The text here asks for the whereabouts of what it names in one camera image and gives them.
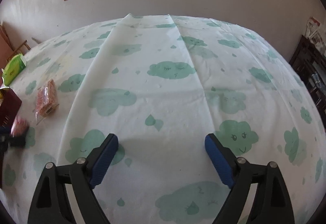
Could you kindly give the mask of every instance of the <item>transparent plastic wrapper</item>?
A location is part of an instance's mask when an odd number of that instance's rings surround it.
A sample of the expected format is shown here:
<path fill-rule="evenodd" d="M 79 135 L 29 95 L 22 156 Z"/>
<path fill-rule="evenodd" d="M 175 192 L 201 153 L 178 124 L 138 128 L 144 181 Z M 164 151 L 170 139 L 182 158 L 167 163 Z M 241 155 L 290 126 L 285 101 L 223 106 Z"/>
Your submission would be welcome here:
<path fill-rule="evenodd" d="M 36 124 L 41 122 L 58 106 L 57 90 L 54 80 L 51 79 L 39 89 L 36 99 Z"/>
<path fill-rule="evenodd" d="M 29 123 L 25 118 L 16 115 L 14 123 L 11 127 L 11 136 L 18 137 L 23 135 L 29 128 Z"/>

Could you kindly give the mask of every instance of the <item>white wall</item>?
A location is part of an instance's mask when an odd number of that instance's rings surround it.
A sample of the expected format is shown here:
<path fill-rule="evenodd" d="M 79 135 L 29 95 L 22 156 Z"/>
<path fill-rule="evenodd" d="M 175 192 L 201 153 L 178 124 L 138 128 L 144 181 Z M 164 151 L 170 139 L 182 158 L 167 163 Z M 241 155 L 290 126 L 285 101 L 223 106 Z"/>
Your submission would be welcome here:
<path fill-rule="evenodd" d="M 0 20 L 14 46 L 126 14 L 176 14 L 237 23 L 261 34 L 287 60 L 309 16 L 326 21 L 320 0 L 3 0 Z"/>

